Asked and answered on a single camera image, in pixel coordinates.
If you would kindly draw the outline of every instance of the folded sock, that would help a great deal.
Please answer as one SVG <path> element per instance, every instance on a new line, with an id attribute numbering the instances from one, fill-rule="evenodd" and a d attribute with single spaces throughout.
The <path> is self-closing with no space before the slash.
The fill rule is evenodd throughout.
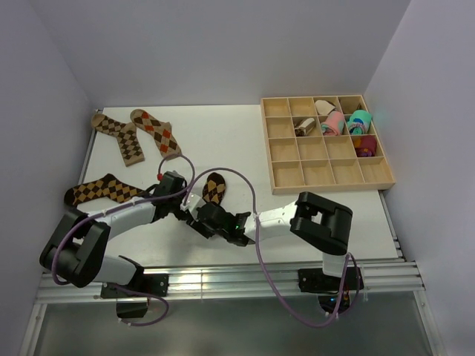
<path id="1" fill-rule="evenodd" d="M 136 109 L 131 112 L 131 121 L 154 138 L 162 157 L 181 154 L 181 148 L 171 134 L 169 122 L 161 122 L 142 109 Z"/>
<path id="2" fill-rule="evenodd" d="M 83 202 L 107 197 L 114 202 L 127 202 L 130 198 L 142 193 L 143 190 L 120 182 L 113 174 L 103 178 L 79 184 L 68 189 L 65 194 L 65 204 L 78 206 Z"/>
<path id="3" fill-rule="evenodd" d="M 327 119 L 320 124 L 324 136 L 341 135 L 344 127 L 344 115 L 339 111 L 333 111 Z"/>
<path id="4" fill-rule="evenodd" d="M 335 110 L 334 104 L 327 100 L 316 100 L 315 108 L 317 109 L 318 115 L 328 115 Z"/>
<path id="5" fill-rule="evenodd" d="M 226 182 L 219 173 L 211 173 L 206 178 L 206 184 L 203 187 L 203 199 L 207 202 L 221 204 L 226 191 Z"/>
<path id="6" fill-rule="evenodd" d="M 374 136 L 362 136 L 353 141 L 356 156 L 374 157 L 376 155 L 377 141 Z"/>
<path id="7" fill-rule="evenodd" d="M 134 124 L 123 124 L 101 113 L 92 117 L 91 124 L 96 131 L 117 139 L 126 167 L 145 160 Z"/>
<path id="8" fill-rule="evenodd" d="M 373 115 L 365 110 L 355 111 L 348 121 L 348 131 L 350 135 L 365 135 L 370 129 Z"/>

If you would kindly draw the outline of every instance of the argyle sock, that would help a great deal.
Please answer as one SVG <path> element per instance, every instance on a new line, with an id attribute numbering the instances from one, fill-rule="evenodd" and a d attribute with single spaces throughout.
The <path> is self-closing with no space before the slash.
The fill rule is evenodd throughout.
<path id="1" fill-rule="evenodd" d="M 206 178 L 206 184 L 203 187 L 203 199 L 207 202 L 221 204 L 226 191 L 226 182 L 219 173 L 211 173 Z"/>
<path id="2" fill-rule="evenodd" d="M 131 112 L 131 121 L 154 138 L 162 157 L 181 154 L 181 148 L 171 134 L 170 122 L 161 122 L 141 109 Z"/>
<path id="3" fill-rule="evenodd" d="M 114 136 L 119 144 L 120 154 L 124 160 L 125 166 L 142 162 L 142 148 L 137 139 L 137 129 L 134 124 L 122 124 L 110 117 L 97 113 L 91 120 L 92 127 L 103 134 Z"/>
<path id="4" fill-rule="evenodd" d="M 120 182 L 113 174 L 87 182 L 68 189 L 65 194 L 65 204 L 77 206 L 83 202 L 107 197 L 114 202 L 127 202 L 130 198 L 142 193 L 143 190 Z"/>

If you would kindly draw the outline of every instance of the cable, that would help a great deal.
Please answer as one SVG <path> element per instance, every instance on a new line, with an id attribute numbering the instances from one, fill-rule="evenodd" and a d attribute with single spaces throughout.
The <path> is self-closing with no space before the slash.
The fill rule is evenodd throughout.
<path id="1" fill-rule="evenodd" d="M 190 164 L 190 167 L 191 167 L 191 181 L 193 182 L 194 181 L 194 176 L 196 175 L 196 170 L 194 169 L 193 162 L 191 162 L 191 160 L 188 157 L 185 157 L 182 154 L 173 154 L 173 155 L 167 156 L 166 158 L 162 159 L 162 161 L 160 162 L 160 165 L 158 166 L 158 171 L 160 172 L 160 169 L 162 168 L 163 163 L 167 159 L 171 159 L 171 158 L 174 158 L 174 157 L 177 157 L 177 156 L 183 158 L 185 161 L 187 161 Z M 78 222 L 75 226 L 73 226 L 73 228 L 61 240 L 61 242 L 58 245 L 58 248 L 56 249 L 56 251 L 54 253 L 53 262 L 51 263 L 51 275 L 53 277 L 53 281 L 56 284 L 60 285 L 60 286 L 65 286 L 67 284 L 70 284 L 67 281 L 59 280 L 59 278 L 58 278 L 58 261 L 59 261 L 59 255 L 61 254 L 62 249 L 66 246 L 68 241 L 73 238 L 74 234 L 76 233 L 76 231 L 79 228 L 81 228 L 85 224 L 89 223 L 90 221 L 97 219 L 98 217 L 102 217 L 102 216 L 105 216 L 105 215 L 116 213 L 118 211 L 129 208 L 129 207 L 133 206 L 134 204 L 135 205 L 145 204 L 146 202 L 156 202 L 156 201 L 159 201 L 159 200 L 165 200 L 165 199 L 177 197 L 177 196 L 185 193 L 189 189 L 191 189 L 190 186 L 185 186 L 185 188 L 183 188 L 181 191 L 178 191 L 177 193 L 169 194 L 169 195 L 166 195 L 166 196 L 163 196 L 163 197 L 153 197 L 153 198 L 148 198 L 148 199 L 144 199 L 144 200 L 139 200 L 135 203 L 130 202 L 130 203 L 122 204 L 122 205 L 119 205 L 117 207 L 108 209 L 108 210 L 104 211 L 104 213 L 98 213 L 98 214 L 95 214 L 95 215 L 90 215 L 89 217 L 86 217 L 84 220 L 81 220 L 80 222 Z M 138 292 L 138 291 L 131 291 L 131 290 L 129 290 L 127 288 L 124 288 L 122 286 L 119 286 L 117 284 L 114 284 L 114 285 L 117 289 L 119 289 L 120 291 L 123 291 L 126 294 L 142 295 L 143 297 L 155 298 L 155 299 L 158 299 L 159 301 L 161 301 L 163 304 L 165 304 L 165 311 L 163 312 L 162 315 L 160 315 L 155 320 L 152 320 L 152 321 L 147 322 L 147 323 L 132 323 L 132 322 L 126 322 L 126 321 L 122 320 L 124 323 L 130 324 L 132 326 L 148 326 L 148 325 L 158 323 L 159 321 L 161 321 L 167 315 L 168 309 L 169 309 L 169 304 L 163 298 L 158 297 L 158 296 L 154 296 L 152 294 L 141 293 L 141 292 Z"/>
<path id="2" fill-rule="evenodd" d="M 260 246 L 260 240 L 259 240 L 259 230 L 260 230 L 260 227 L 261 227 L 261 222 L 259 220 L 259 216 L 258 216 L 258 211 L 257 211 L 257 199 L 256 199 L 256 194 L 255 194 L 255 189 L 254 187 L 252 186 L 252 183 L 244 176 L 242 175 L 241 173 L 239 173 L 238 171 L 234 170 L 234 169 L 231 169 L 231 168 L 223 168 L 223 167 L 219 167 L 219 168 L 211 168 L 211 169 L 207 169 L 206 171 L 202 172 L 201 174 L 199 174 L 196 178 L 195 178 L 195 169 L 194 169 L 194 166 L 193 166 L 193 163 L 191 162 L 190 159 L 188 159 L 187 157 L 183 156 L 182 154 L 173 154 L 173 155 L 170 155 L 170 156 L 167 156 L 166 158 L 164 158 L 159 166 L 158 166 L 158 174 L 161 173 L 161 168 L 163 166 L 163 163 L 167 160 L 167 159 L 170 159 L 172 157 L 176 157 L 176 156 L 179 156 L 181 158 L 184 158 L 191 166 L 191 171 L 192 171 L 192 175 L 191 175 L 191 180 L 190 180 L 190 184 L 188 186 L 186 186 L 184 189 L 182 189 L 181 191 L 178 191 L 177 193 L 174 193 L 174 194 L 170 194 L 170 195 L 167 195 L 167 196 L 163 196 L 163 197 L 153 197 L 153 198 L 148 198 L 148 199 L 144 199 L 144 200 L 139 200 L 138 202 L 135 202 L 135 204 L 144 204 L 146 202 L 156 202 L 158 200 L 165 200 L 165 199 L 169 199 L 169 198 L 172 198 L 172 197 L 176 197 L 178 195 L 181 195 L 183 193 L 186 192 L 186 196 L 185 196 L 185 200 L 188 199 L 188 196 L 192 190 L 192 188 L 194 187 L 195 183 L 199 180 L 199 178 L 201 178 L 202 176 L 204 176 L 205 174 L 208 174 L 208 173 L 211 173 L 213 171 L 228 171 L 228 172 L 231 172 L 231 173 L 234 173 L 234 174 L 237 174 L 239 177 L 241 177 L 244 182 L 246 182 L 246 184 L 249 186 L 249 189 L 251 191 L 251 195 L 252 195 L 252 212 L 254 213 L 254 216 L 255 216 L 255 222 L 256 222 L 256 230 L 255 230 L 255 250 L 256 250 L 256 254 L 258 256 L 258 261 L 259 261 L 259 265 L 261 266 L 261 269 L 262 269 L 262 272 L 264 273 L 264 277 L 266 278 L 267 282 L 269 283 L 272 291 L 274 292 L 275 296 L 278 298 L 279 302 L 282 304 L 282 306 L 295 318 L 297 319 L 298 321 L 300 321 L 301 323 L 303 323 L 304 325 L 308 326 L 308 327 L 311 327 L 311 328 L 324 328 L 328 325 L 330 325 L 336 318 L 337 318 L 337 315 L 338 315 L 338 309 L 340 308 L 340 303 L 341 303 L 341 298 L 343 297 L 343 290 L 344 290 L 344 284 L 345 284 L 345 278 L 346 278 L 346 275 L 347 275 L 347 267 L 348 267 L 348 262 L 350 261 L 350 258 L 351 260 L 353 261 L 353 264 L 356 268 L 356 270 L 358 271 L 358 265 L 356 264 L 356 260 L 354 258 L 354 256 L 351 254 L 351 253 L 348 253 L 346 258 L 345 258 L 345 261 L 344 261 L 344 267 L 343 267 L 343 274 L 341 276 L 341 281 L 340 281 L 340 286 L 338 288 L 338 297 L 337 297 L 337 300 L 336 300 L 336 306 L 335 308 L 333 309 L 333 313 L 330 315 L 330 317 L 324 321 L 323 323 L 320 323 L 320 324 L 315 324 L 315 323 L 312 323 L 311 321 L 308 321 L 307 319 L 305 319 L 304 317 L 300 316 L 288 303 L 287 301 L 285 301 L 284 297 L 282 297 L 281 293 L 279 292 L 279 290 L 277 289 L 277 287 L 275 286 L 274 284 L 274 281 L 272 280 L 272 278 L 270 277 L 270 273 L 269 271 L 267 270 L 267 267 L 266 267 L 266 264 L 265 262 L 263 261 L 263 258 L 262 258 L 262 254 L 261 254 L 261 246 Z M 54 254 L 54 257 L 53 257 L 53 263 L 52 263 L 52 266 L 51 266 L 51 274 L 53 276 L 53 280 L 56 284 L 59 284 L 61 286 L 63 285 L 66 285 L 66 284 L 69 284 L 69 282 L 62 282 L 61 280 L 58 279 L 58 276 L 57 276 L 57 264 L 58 264 L 58 259 L 59 259 L 59 254 L 61 253 L 62 249 L 65 247 L 66 243 L 68 242 L 68 240 L 70 240 L 74 233 L 83 225 L 85 225 L 86 223 L 89 223 L 91 220 L 94 220 L 98 217 L 101 217 L 101 216 L 105 216 L 105 215 L 108 215 L 108 214 L 112 214 L 112 213 L 115 213 L 115 212 L 118 212 L 118 211 L 121 211 L 123 209 L 126 209 L 126 208 L 129 208 L 130 206 L 132 206 L 133 203 L 127 203 L 127 204 L 124 204 L 124 205 L 120 205 L 120 206 L 117 206 L 115 208 L 111 208 L 111 209 L 108 209 L 107 211 L 105 211 L 104 213 L 99 213 L 99 214 L 95 214 L 95 215 L 92 215 L 92 216 L 89 216 L 87 218 L 85 218 L 84 220 L 80 221 L 78 224 L 76 224 L 66 235 L 65 237 L 63 238 L 63 240 L 61 241 L 61 243 L 58 245 L 58 248 Z M 358 298 L 358 295 L 359 295 L 359 281 L 361 279 L 361 275 L 359 274 L 359 271 L 357 273 L 357 279 L 358 279 L 358 282 L 357 282 L 357 289 L 356 289 L 356 295 L 355 295 L 355 298 L 353 299 L 353 302 L 351 302 L 350 306 L 348 307 L 348 309 L 345 311 L 345 312 L 348 312 L 352 307 L 353 305 L 355 304 L 355 301 L 356 299 Z M 127 322 L 127 321 L 124 321 L 122 320 L 122 322 L 128 324 L 128 325 L 132 325 L 132 326 L 148 326 L 148 325 L 152 325 L 152 324 L 155 324 L 155 323 L 158 323 L 159 321 L 161 321 L 165 316 L 166 314 L 168 313 L 168 309 L 169 309 L 169 304 L 166 300 L 164 300 L 163 298 L 161 297 L 157 297 L 157 296 L 154 296 L 152 294 L 147 294 L 147 293 L 141 293 L 141 292 L 137 292 L 137 291 L 131 291 L 123 286 L 119 286 L 117 284 L 114 284 L 114 286 L 119 289 L 120 291 L 123 291 L 127 294 L 131 294 L 131 295 L 141 295 L 143 297 L 147 297 L 147 298 L 155 298 L 155 299 L 158 299 L 160 300 L 161 302 L 163 302 L 166 306 L 166 310 L 163 312 L 163 314 L 158 317 L 157 319 L 155 320 L 152 320 L 150 322 L 147 322 L 147 323 L 131 323 L 131 322 Z"/>
<path id="3" fill-rule="evenodd" d="M 174 158 L 176 156 L 183 158 L 184 160 L 186 160 L 190 164 L 190 167 L 191 167 L 191 181 L 194 181 L 194 176 L 196 174 L 196 171 L 194 169 L 194 165 L 188 157 L 185 157 L 182 154 L 173 154 L 173 155 L 167 156 L 166 158 L 162 159 L 162 162 L 160 162 L 160 165 L 158 166 L 158 171 L 160 172 L 160 169 L 162 168 L 163 163 L 167 159 L 171 159 L 171 158 Z M 156 201 L 159 201 L 159 200 L 165 200 L 165 199 L 177 197 L 177 196 L 185 193 L 189 189 L 190 189 L 190 187 L 187 186 L 184 189 L 182 189 L 181 191 L 178 191 L 177 193 L 173 193 L 173 194 L 170 194 L 170 195 L 165 195 L 163 197 L 153 197 L 153 198 L 138 200 L 135 203 L 128 202 L 126 204 L 121 204 L 121 205 L 116 206 L 114 208 L 110 208 L 110 209 L 104 211 L 103 213 L 101 212 L 101 213 L 86 217 L 84 220 L 81 220 L 80 222 L 78 222 L 75 226 L 73 226 L 73 228 L 61 240 L 61 242 L 58 245 L 58 248 L 56 249 L 56 252 L 54 253 L 53 263 L 51 264 L 51 275 L 53 277 L 54 282 L 56 284 L 59 284 L 60 286 L 66 286 L 67 284 L 70 284 L 69 282 L 66 282 L 66 281 L 63 282 L 63 281 L 59 280 L 59 278 L 58 278 L 58 260 L 59 260 L 59 255 L 61 254 L 62 249 L 66 246 L 66 243 L 68 243 L 68 241 L 74 236 L 74 233 L 76 233 L 76 231 L 80 227 L 84 226 L 85 224 L 89 223 L 92 220 L 97 219 L 98 217 L 103 217 L 103 216 L 106 216 L 106 215 L 109 215 L 109 214 L 112 214 L 112 213 L 117 213 L 118 211 L 124 210 L 126 208 L 130 208 L 133 205 L 145 204 L 146 202 L 156 202 Z"/>
<path id="4" fill-rule="evenodd" d="M 340 303 L 341 303 L 341 298 L 343 297 L 343 289 L 344 289 L 344 283 L 345 283 L 345 277 L 347 276 L 347 268 L 348 268 L 348 262 L 351 258 L 351 260 L 353 261 L 353 264 L 355 265 L 355 268 L 356 270 L 358 271 L 358 265 L 356 264 L 356 260 L 354 258 L 354 256 L 351 254 L 351 253 L 348 253 L 346 258 L 345 258 L 345 261 L 344 261 L 344 266 L 343 266 L 343 274 L 341 276 L 341 280 L 340 280 L 340 286 L 338 288 L 338 297 L 337 297 L 337 300 L 336 300 L 336 306 L 335 308 L 333 309 L 333 313 L 330 315 L 330 317 L 325 320 L 323 323 L 320 323 L 320 324 L 315 324 L 311 321 L 308 321 L 307 319 L 305 319 L 304 317 L 300 316 L 288 303 L 287 301 L 285 301 L 284 297 L 282 297 L 281 293 L 279 292 L 279 290 L 277 289 L 277 287 L 275 286 L 275 283 L 274 281 L 272 280 L 272 278 L 270 277 L 270 273 L 269 271 L 267 270 L 267 267 L 266 267 L 266 264 L 265 262 L 263 261 L 263 258 L 262 258 L 262 254 L 261 254 L 261 246 L 260 246 L 260 241 L 259 241 L 259 230 L 260 230 L 260 227 L 261 227 L 261 222 L 259 221 L 259 216 L 258 216 L 258 211 L 257 211 L 257 200 L 256 200 L 256 196 L 255 196 L 255 189 L 254 187 L 252 186 L 252 183 L 244 176 L 242 175 L 241 173 L 239 173 L 238 171 L 235 171 L 234 169 L 231 169 L 231 168 L 222 168 L 222 167 L 219 167 L 219 168 L 211 168 L 211 169 L 208 169 L 206 171 L 204 171 L 203 173 L 201 174 L 198 174 L 198 177 L 196 177 L 195 180 L 191 181 L 190 184 L 189 184 L 189 187 L 190 189 L 193 188 L 194 184 L 199 180 L 199 178 L 201 178 L 202 176 L 204 176 L 205 174 L 208 174 L 208 173 L 211 173 L 213 171 L 228 171 L 228 172 L 232 172 L 234 174 L 237 174 L 239 177 L 241 177 L 244 182 L 246 182 L 246 184 L 249 186 L 249 189 L 251 190 L 251 195 L 252 195 L 252 212 L 254 213 L 254 216 L 255 216 L 255 224 L 256 224 L 256 229 L 255 229 L 255 251 L 256 251 L 256 254 L 258 256 L 258 260 L 259 260 L 259 265 L 261 266 L 261 269 L 262 269 L 262 272 L 264 273 L 264 276 L 268 282 L 268 284 L 270 285 L 270 288 L 272 289 L 272 291 L 274 292 L 275 296 L 277 297 L 277 299 L 279 300 L 279 302 L 281 302 L 282 306 L 295 318 L 297 319 L 298 321 L 300 321 L 301 323 L 303 323 L 304 325 L 310 327 L 310 328 L 315 328 L 315 329 L 321 329 L 321 328 L 324 328 L 328 325 L 330 325 L 337 317 L 338 315 L 338 310 L 340 308 Z M 345 311 L 345 312 L 348 312 L 348 310 L 350 310 L 353 305 L 355 304 L 355 301 L 356 299 L 358 298 L 358 295 L 359 295 L 359 281 L 360 281 L 360 274 L 359 272 L 357 273 L 357 287 L 356 287 L 356 295 L 355 295 L 355 298 L 353 299 L 353 302 L 351 302 L 350 306 L 348 307 L 348 309 Z"/>
<path id="5" fill-rule="evenodd" d="M 133 323 L 131 321 L 120 319 L 120 321 L 123 322 L 124 324 L 130 325 L 130 326 L 154 325 L 154 324 L 158 323 L 159 321 L 163 320 L 163 318 L 166 317 L 166 315 L 168 314 L 168 310 L 170 309 L 170 305 L 168 304 L 168 302 L 165 299 L 163 299 L 161 297 L 158 297 L 157 295 L 152 295 L 152 294 L 149 294 L 149 293 L 142 293 L 141 291 L 131 291 L 130 289 L 119 286 L 116 283 L 111 283 L 111 285 L 114 288 L 119 289 L 120 291 L 123 291 L 124 293 L 130 294 L 130 295 L 139 295 L 141 297 L 146 297 L 146 298 L 154 298 L 156 300 L 159 300 L 160 302 L 162 302 L 165 305 L 165 311 L 157 319 L 154 319 L 152 321 L 148 321 L 146 323 Z"/>

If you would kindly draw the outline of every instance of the wooden compartment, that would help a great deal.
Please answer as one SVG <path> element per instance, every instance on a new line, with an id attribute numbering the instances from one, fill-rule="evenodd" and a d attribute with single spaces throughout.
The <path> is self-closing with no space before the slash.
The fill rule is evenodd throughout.
<path id="1" fill-rule="evenodd" d="M 330 162 L 326 159 L 318 161 L 302 161 L 305 185 L 334 185 Z"/>
<path id="2" fill-rule="evenodd" d="M 338 96 L 338 100 L 340 102 L 341 112 L 344 114 L 351 115 L 356 110 L 368 111 L 363 96 L 361 95 L 342 95 Z"/>
<path id="3" fill-rule="evenodd" d="M 341 106 L 340 106 L 340 101 L 338 100 L 338 97 L 337 96 L 314 96 L 312 98 L 313 100 L 313 105 L 315 106 L 315 102 L 317 100 L 325 100 L 326 102 L 329 102 L 330 104 L 333 104 L 333 106 L 335 106 L 335 109 L 337 111 L 341 111 Z"/>
<path id="4" fill-rule="evenodd" d="M 270 156 L 273 162 L 298 161 L 295 139 L 269 139 Z"/>
<path id="5" fill-rule="evenodd" d="M 266 116 L 290 116 L 289 102 L 287 98 L 263 99 L 263 107 Z"/>
<path id="6" fill-rule="evenodd" d="M 316 115 L 312 115 L 312 116 L 292 116 L 292 123 L 295 127 L 298 124 L 300 124 L 303 120 L 308 119 L 308 118 L 314 119 L 317 125 L 313 130 L 310 131 L 310 133 L 307 137 L 321 136 L 320 124 L 319 124 L 319 121 L 318 121 L 318 116 L 316 116 Z"/>
<path id="7" fill-rule="evenodd" d="M 297 137 L 297 145 L 301 160 L 328 158 L 322 137 Z"/>
<path id="8" fill-rule="evenodd" d="M 361 139 L 365 136 L 373 136 L 376 139 L 376 155 L 375 155 L 375 157 L 383 157 L 384 152 L 381 149 L 381 144 L 379 143 L 378 137 L 376 135 L 351 135 L 350 138 L 351 138 L 351 141 L 353 143 L 353 147 L 355 147 L 355 141 L 356 140 Z"/>
<path id="9" fill-rule="evenodd" d="M 352 185 L 364 182 L 357 159 L 332 159 L 330 164 L 336 184 Z"/>
<path id="10" fill-rule="evenodd" d="M 349 136 L 324 136 L 324 141 L 330 159 L 356 158 Z"/>
<path id="11" fill-rule="evenodd" d="M 290 113 L 292 116 L 316 116 L 312 98 L 289 98 Z"/>
<path id="12" fill-rule="evenodd" d="M 295 137 L 292 119 L 290 117 L 265 118 L 267 136 L 270 139 Z"/>
<path id="13" fill-rule="evenodd" d="M 331 102 L 341 112 L 341 100 L 367 109 L 361 95 L 262 99 L 261 113 L 272 193 L 357 191 L 393 186 L 394 176 L 374 122 L 367 135 L 376 138 L 376 156 L 358 158 L 353 142 L 367 135 L 350 135 L 345 123 L 342 135 L 323 136 L 320 123 L 327 116 L 316 112 L 317 99 Z M 348 120 L 351 113 L 344 113 L 344 116 Z M 295 125 L 308 117 L 315 119 L 317 127 L 308 136 L 295 137 Z"/>
<path id="14" fill-rule="evenodd" d="M 393 175 L 384 157 L 358 158 L 366 183 L 392 182 Z"/>
<path id="15" fill-rule="evenodd" d="M 304 185 L 304 175 L 300 162 L 273 162 L 276 187 L 296 187 Z"/>

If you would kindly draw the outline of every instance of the purple cable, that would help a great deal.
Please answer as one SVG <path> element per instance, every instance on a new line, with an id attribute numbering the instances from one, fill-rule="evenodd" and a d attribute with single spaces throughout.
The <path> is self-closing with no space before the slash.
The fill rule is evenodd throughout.
<path id="1" fill-rule="evenodd" d="M 190 167 L 191 167 L 191 181 L 193 182 L 194 181 L 194 176 L 196 174 L 196 170 L 194 169 L 194 165 L 188 157 L 185 157 L 181 154 L 173 154 L 173 155 L 167 156 L 166 158 L 162 159 L 162 161 L 160 162 L 160 165 L 158 166 L 159 173 L 160 173 L 160 169 L 162 168 L 163 163 L 167 159 L 171 159 L 171 158 L 177 157 L 177 156 L 183 158 L 184 160 L 186 160 L 190 164 Z M 51 263 L 51 276 L 53 277 L 54 282 L 56 284 L 60 285 L 60 286 L 65 286 L 67 284 L 70 284 L 67 281 L 59 280 L 59 278 L 58 278 L 58 260 L 59 260 L 59 255 L 61 254 L 61 251 L 66 246 L 68 241 L 73 238 L 74 234 L 76 233 L 76 231 L 80 227 L 84 226 L 85 224 L 89 223 L 92 220 L 97 219 L 98 217 L 104 217 L 104 216 L 112 214 L 112 213 L 117 213 L 118 211 L 129 208 L 129 207 L 133 206 L 134 204 L 139 205 L 139 204 L 144 204 L 146 202 L 156 202 L 158 200 L 165 200 L 165 199 L 177 197 L 177 196 L 187 192 L 189 189 L 191 189 L 191 186 L 187 186 L 184 189 L 182 189 L 181 191 L 178 191 L 177 193 L 173 193 L 173 194 L 166 195 L 166 196 L 163 196 L 163 197 L 153 197 L 153 198 L 148 198 L 148 199 L 144 199 L 144 200 L 139 200 L 138 202 L 135 202 L 135 203 L 129 202 L 129 203 L 126 203 L 126 204 L 122 204 L 122 205 L 116 206 L 114 208 L 110 208 L 110 209 L 108 209 L 108 210 L 106 210 L 102 213 L 98 213 L 98 214 L 95 214 L 95 215 L 90 215 L 89 217 L 86 217 L 84 220 L 81 220 L 80 222 L 78 222 L 75 226 L 73 226 L 73 228 L 61 240 L 61 242 L 58 245 L 58 248 L 56 249 L 56 252 L 54 253 L 53 262 Z M 166 306 L 165 312 L 158 319 L 152 320 L 151 322 L 148 322 L 148 323 L 130 323 L 131 325 L 134 325 L 134 326 L 152 325 L 152 324 L 155 324 L 155 323 L 158 323 L 159 321 L 161 321 L 166 316 L 166 314 L 168 313 L 168 308 L 169 308 L 168 303 L 161 297 L 156 297 L 152 294 L 130 291 L 130 290 L 124 288 L 124 287 L 119 287 L 118 289 L 120 289 L 121 291 L 123 291 L 127 294 L 142 295 L 143 297 L 153 297 L 155 299 L 158 299 L 158 300 L 162 301 Z"/>
<path id="2" fill-rule="evenodd" d="M 139 296 L 145 297 L 145 298 L 154 298 L 156 300 L 159 300 L 160 302 L 162 302 L 165 305 L 165 311 L 157 319 L 154 319 L 152 321 L 148 321 L 146 323 L 133 323 L 131 321 L 121 319 L 120 321 L 122 321 L 124 324 L 130 325 L 130 326 L 150 326 L 150 325 L 154 325 L 154 324 L 158 323 L 159 321 L 163 320 L 163 318 L 166 317 L 166 315 L 168 314 L 168 310 L 170 309 L 170 305 L 163 298 L 158 297 L 157 295 L 149 294 L 149 293 L 142 293 L 141 291 L 131 291 L 127 288 L 119 286 L 116 283 L 112 283 L 112 286 L 114 286 L 114 288 L 119 289 L 120 291 L 123 291 L 124 293 L 127 293 L 127 294 L 139 295 Z"/>
<path id="3" fill-rule="evenodd" d="M 262 269 L 262 272 L 264 273 L 264 276 L 268 282 L 268 284 L 270 285 L 270 288 L 272 289 L 272 291 L 274 292 L 275 296 L 277 297 L 277 299 L 279 299 L 279 302 L 281 302 L 282 306 L 295 318 L 297 319 L 298 321 L 300 321 L 301 323 L 303 323 L 304 325 L 310 327 L 310 328 L 316 328 L 316 329 L 320 329 L 320 328 L 324 328 L 328 325 L 330 325 L 337 317 L 337 314 L 338 314 L 338 310 L 340 308 L 340 303 L 341 303 L 341 298 L 343 297 L 343 289 L 344 289 L 344 282 L 345 282 L 345 277 L 347 275 L 347 267 L 348 267 L 348 262 L 350 260 L 350 258 L 352 259 L 353 261 L 353 264 L 355 265 L 356 268 L 358 268 L 358 265 L 356 264 L 356 260 L 354 258 L 354 256 L 351 254 L 351 253 L 348 253 L 346 258 L 345 258 L 345 261 L 344 261 L 344 266 L 343 266 L 343 274 L 341 276 L 341 280 L 340 280 L 340 286 L 338 288 L 338 297 L 337 297 L 337 300 L 336 300 L 336 305 L 335 305 L 335 308 L 333 309 L 333 313 L 330 315 L 330 317 L 324 321 L 323 323 L 320 323 L 320 324 L 314 324 L 312 323 L 311 321 L 308 321 L 307 319 L 305 319 L 304 317 L 300 316 L 284 299 L 284 297 L 282 297 L 281 293 L 279 292 L 279 290 L 277 289 L 277 287 L 275 286 L 275 283 L 274 281 L 272 280 L 272 278 L 270 277 L 270 273 L 269 271 L 267 270 L 267 267 L 266 267 L 266 264 L 265 262 L 263 261 L 263 258 L 262 258 L 262 254 L 261 254 L 261 247 L 260 247 L 260 242 L 259 242 L 259 229 L 261 227 L 261 222 L 259 221 L 259 217 L 258 217 L 258 210 L 257 210 L 257 200 L 256 200 L 256 196 L 255 196 L 255 189 L 254 187 L 252 186 L 252 183 L 244 176 L 242 175 L 241 173 L 239 173 L 238 171 L 235 171 L 234 169 L 231 169 L 231 168 L 223 168 L 223 167 L 219 167 L 219 168 L 211 168 L 211 169 L 208 169 L 206 171 L 204 171 L 203 173 L 201 174 L 198 174 L 198 177 L 196 177 L 196 179 L 194 181 L 192 181 L 189 185 L 189 188 L 190 190 L 188 191 L 185 199 L 188 198 L 188 195 L 190 194 L 190 191 L 191 189 L 193 188 L 193 185 L 199 180 L 199 178 L 201 178 L 202 176 L 204 176 L 205 174 L 207 173 L 211 173 L 213 171 L 228 171 L 228 172 L 232 172 L 234 174 L 237 174 L 239 177 L 241 177 L 244 182 L 246 182 L 246 184 L 249 186 L 249 189 L 251 190 L 251 195 L 252 195 L 252 212 L 254 213 L 255 215 L 255 222 L 256 222 L 256 229 L 255 229 L 255 251 L 256 251 L 256 254 L 258 256 L 258 260 L 259 260 L 259 265 L 261 266 L 261 269 Z M 348 307 L 348 309 L 345 311 L 345 312 L 348 312 L 352 307 L 353 305 L 355 304 L 355 301 L 359 295 L 359 280 L 360 280 L 360 275 L 358 273 L 358 286 L 356 287 L 356 294 L 355 294 L 355 297 L 353 298 L 353 302 L 350 304 L 350 306 Z"/>

